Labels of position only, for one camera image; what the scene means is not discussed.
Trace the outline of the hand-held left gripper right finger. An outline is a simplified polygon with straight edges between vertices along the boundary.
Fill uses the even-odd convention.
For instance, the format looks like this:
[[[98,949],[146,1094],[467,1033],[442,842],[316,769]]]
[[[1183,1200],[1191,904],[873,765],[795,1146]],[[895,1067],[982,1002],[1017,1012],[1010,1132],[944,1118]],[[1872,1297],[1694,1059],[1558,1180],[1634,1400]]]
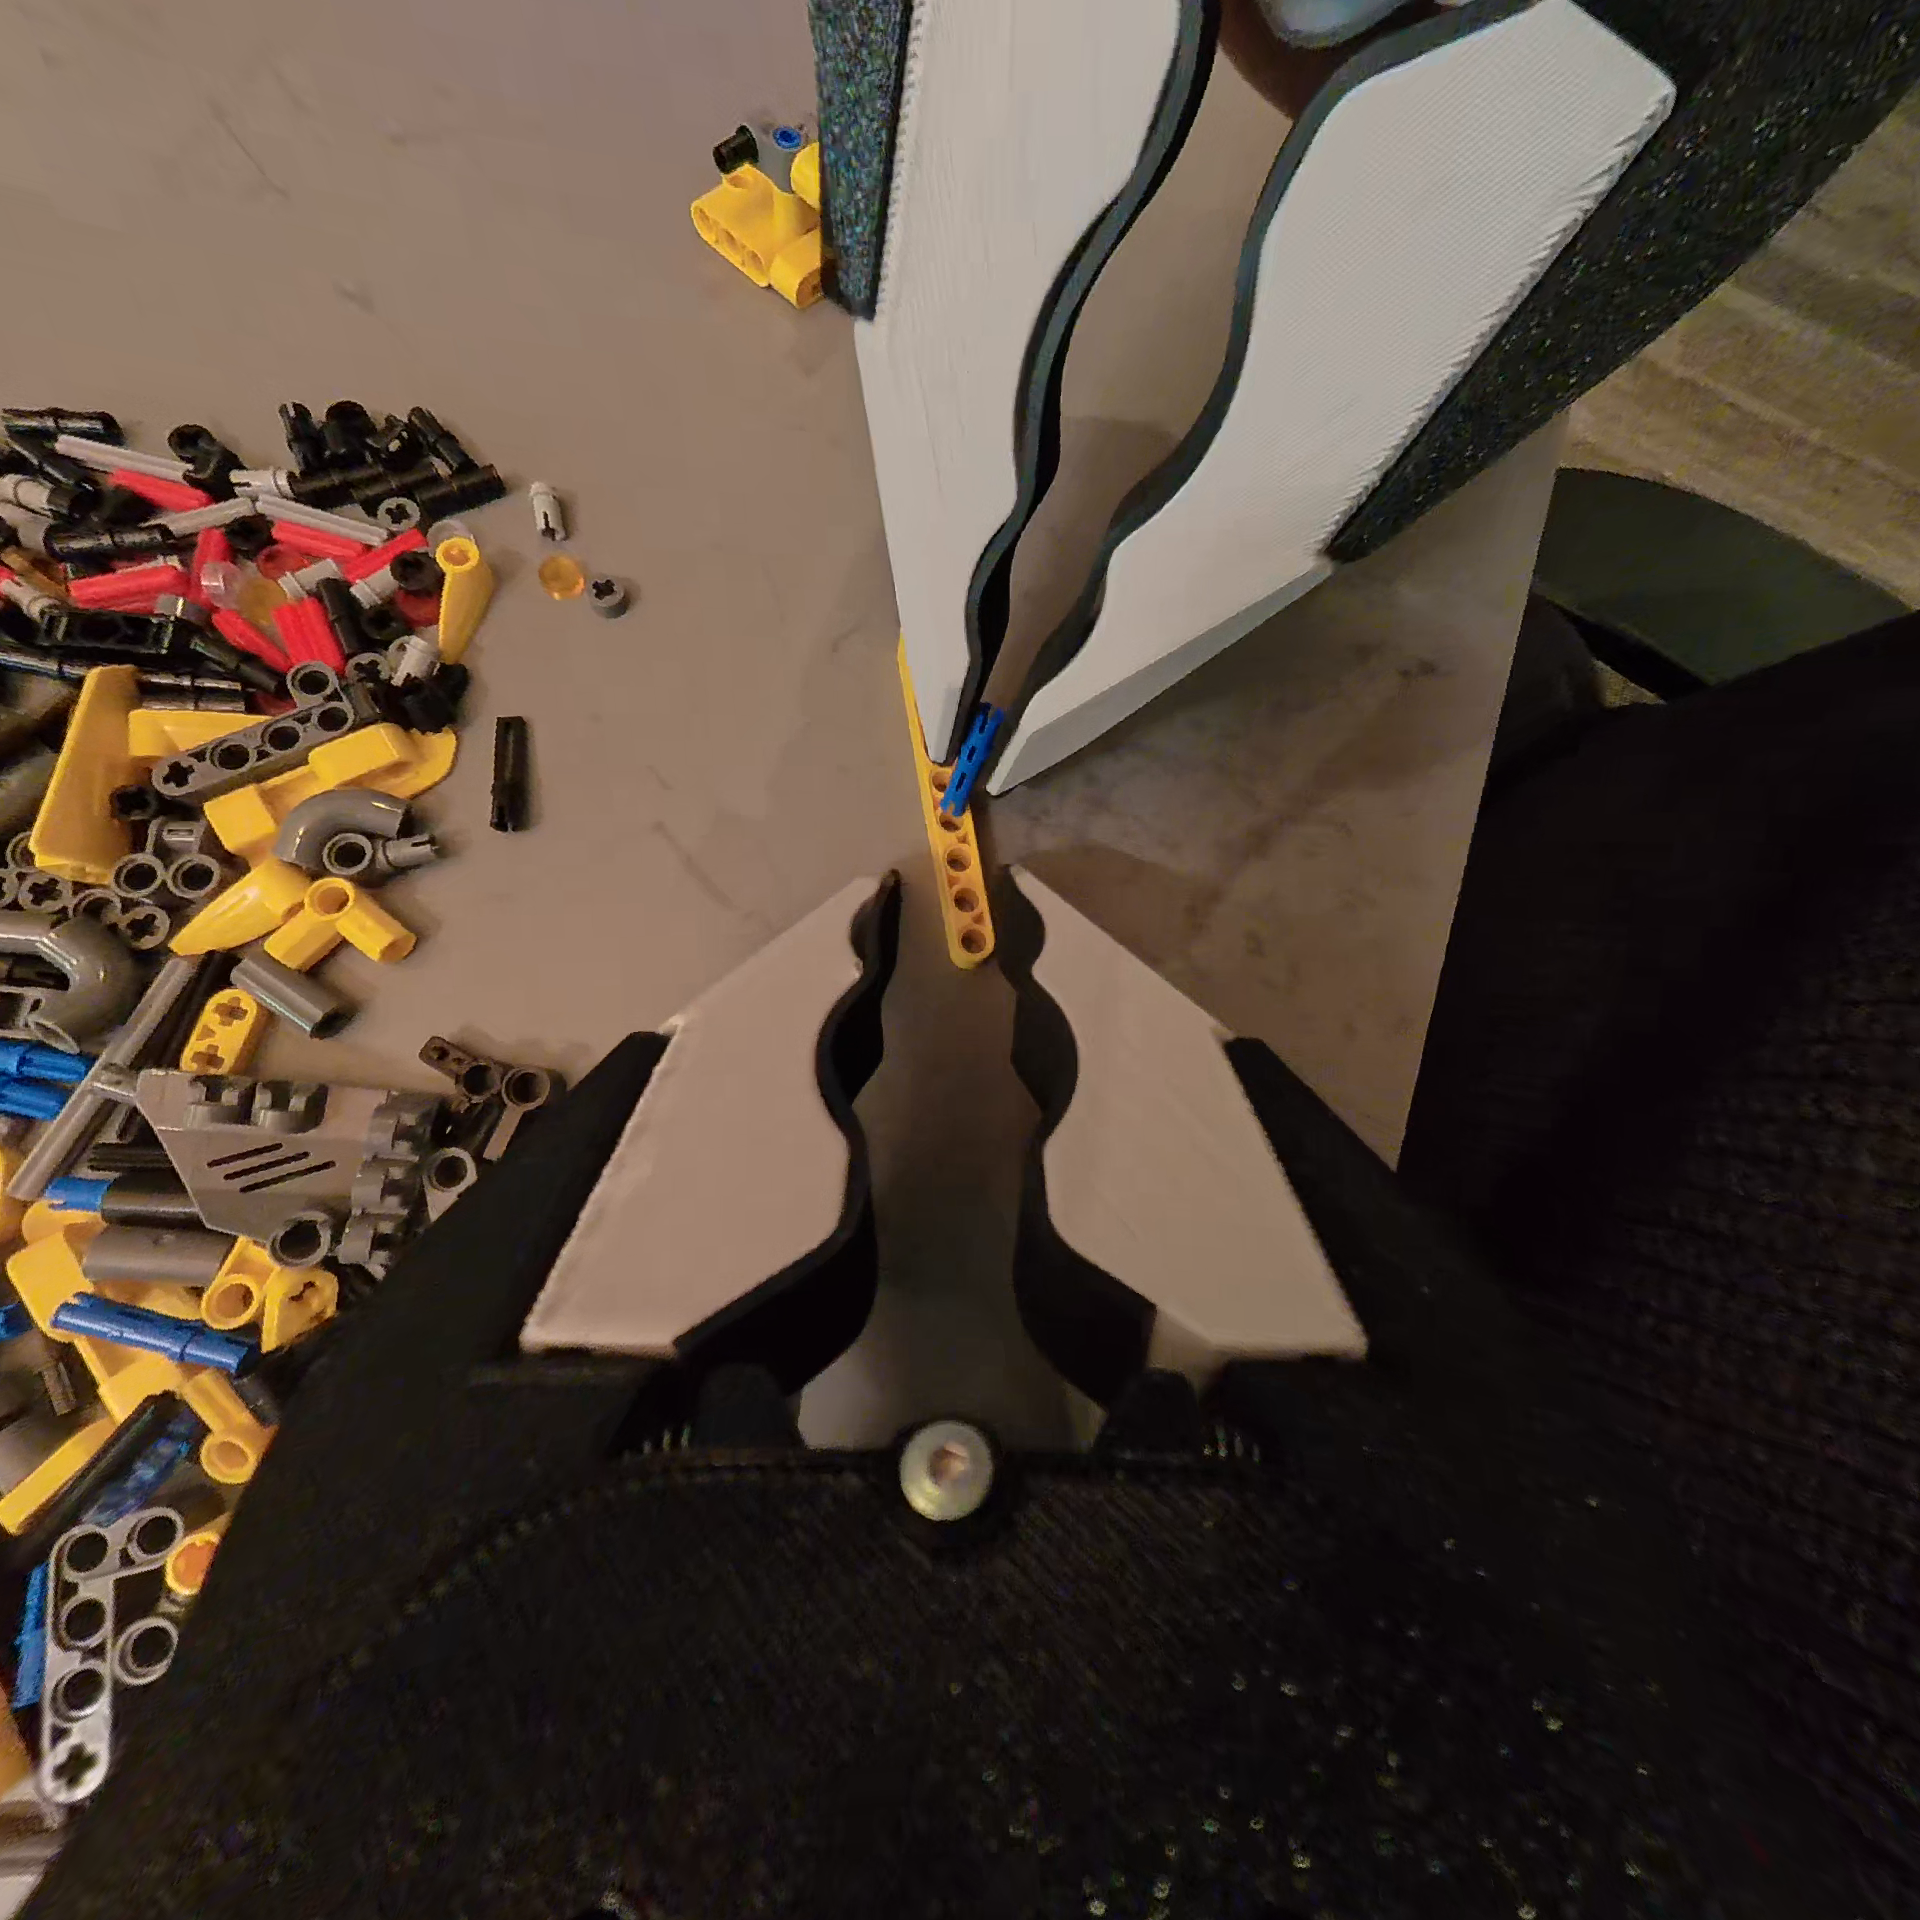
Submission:
[[[1041,1114],[1016,1302],[1043,1358],[1116,1405],[1249,1361],[1369,1339],[1247,1088],[1234,1033],[1030,869],[1002,897],[1016,1075]]]

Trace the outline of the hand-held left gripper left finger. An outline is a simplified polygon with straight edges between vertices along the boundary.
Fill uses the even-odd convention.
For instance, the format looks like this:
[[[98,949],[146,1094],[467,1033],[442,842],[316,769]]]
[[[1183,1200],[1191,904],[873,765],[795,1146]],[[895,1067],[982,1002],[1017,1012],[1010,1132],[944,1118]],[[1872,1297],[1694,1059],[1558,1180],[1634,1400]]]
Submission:
[[[522,1325],[526,1354],[804,1387],[879,1291],[855,1116],[883,1056],[902,876],[864,876],[660,1032],[659,1056]]]

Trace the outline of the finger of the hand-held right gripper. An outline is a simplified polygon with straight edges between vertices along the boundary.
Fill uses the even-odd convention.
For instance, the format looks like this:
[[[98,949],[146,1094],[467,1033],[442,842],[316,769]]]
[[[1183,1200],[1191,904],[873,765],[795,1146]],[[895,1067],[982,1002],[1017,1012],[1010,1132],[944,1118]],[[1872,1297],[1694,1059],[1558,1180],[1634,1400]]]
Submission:
[[[855,325],[928,756],[960,753],[1062,450],[1072,329],[1209,82],[1219,4],[913,4],[873,313]]]
[[[1332,539],[1674,108],[1570,2],[1391,32],[1314,94],[1247,232],[1230,341],[1116,510],[986,778],[1081,753],[1336,570]]]

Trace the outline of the yellow toy beam with holes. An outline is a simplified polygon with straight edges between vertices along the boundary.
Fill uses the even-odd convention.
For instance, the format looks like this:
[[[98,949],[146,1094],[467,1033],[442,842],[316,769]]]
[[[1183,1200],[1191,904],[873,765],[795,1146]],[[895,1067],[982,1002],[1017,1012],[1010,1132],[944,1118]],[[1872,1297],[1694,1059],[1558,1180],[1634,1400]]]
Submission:
[[[897,672],[944,945],[955,970],[978,970],[996,947],[987,878],[972,816],[968,812],[953,816],[944,809],[948,769],[928,756],[904,635],[897,638]]]

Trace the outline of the pile of toy building parts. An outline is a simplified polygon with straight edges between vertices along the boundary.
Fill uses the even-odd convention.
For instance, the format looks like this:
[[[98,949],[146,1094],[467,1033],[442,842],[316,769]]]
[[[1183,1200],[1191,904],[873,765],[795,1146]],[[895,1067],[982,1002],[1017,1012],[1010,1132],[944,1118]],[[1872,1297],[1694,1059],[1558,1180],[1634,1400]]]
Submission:
[[[6,1845],[60,1833],[176,1662],[343,1309],[562,1083],[273,1076],[416,933],[507,493],[432,411],[215,428],[6,406]]]

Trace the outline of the small yellow toy subassembly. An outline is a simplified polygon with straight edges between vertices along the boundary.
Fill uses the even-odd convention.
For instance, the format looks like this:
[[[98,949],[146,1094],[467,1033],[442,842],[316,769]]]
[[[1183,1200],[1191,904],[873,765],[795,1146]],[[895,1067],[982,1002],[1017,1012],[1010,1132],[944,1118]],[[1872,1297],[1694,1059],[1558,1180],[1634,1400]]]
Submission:
[[[690,204],[708,249],[795,309],[826,289],[824,152],[801,124],[738,126],[711,152],[719,185]]]

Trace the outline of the black office chair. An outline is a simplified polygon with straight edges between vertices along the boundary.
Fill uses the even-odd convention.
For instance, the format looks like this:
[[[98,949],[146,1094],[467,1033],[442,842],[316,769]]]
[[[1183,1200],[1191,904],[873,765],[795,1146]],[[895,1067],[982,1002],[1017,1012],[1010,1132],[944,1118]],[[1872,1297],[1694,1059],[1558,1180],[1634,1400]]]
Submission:
[[[1910,608],[1720,500],[1642,476],[1555,476],[1531,590],[1590,653],[1664,701],[1737,682]]]

